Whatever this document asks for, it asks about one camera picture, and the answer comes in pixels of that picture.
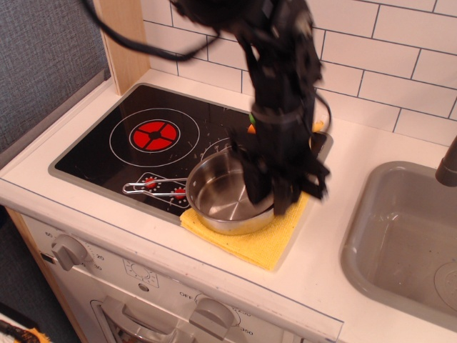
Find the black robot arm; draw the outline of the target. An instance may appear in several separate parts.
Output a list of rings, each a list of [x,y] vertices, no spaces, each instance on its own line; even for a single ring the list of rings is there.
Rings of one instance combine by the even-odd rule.
[[[315,85],[321,62],[305,1],[176,1],[176,10],[216,32],[233,34],[254,88],[254,133],[231,131],[249,200],[273,199],[277,215],[302,193],[321,198],[328,169],[313,155]]]

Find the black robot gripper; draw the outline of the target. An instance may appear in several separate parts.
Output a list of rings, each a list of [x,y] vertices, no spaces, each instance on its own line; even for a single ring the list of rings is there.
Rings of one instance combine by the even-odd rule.
[[[273,194],[274,214],[284,215],[301,192],[322,199],[329,170],[310,147],[314,108],[300,106],[280,116],[266,116],[260,108],[252,114],[255,134],[240,129],[228,131],[232,154],[243,167],[249,201],[260,204]]]

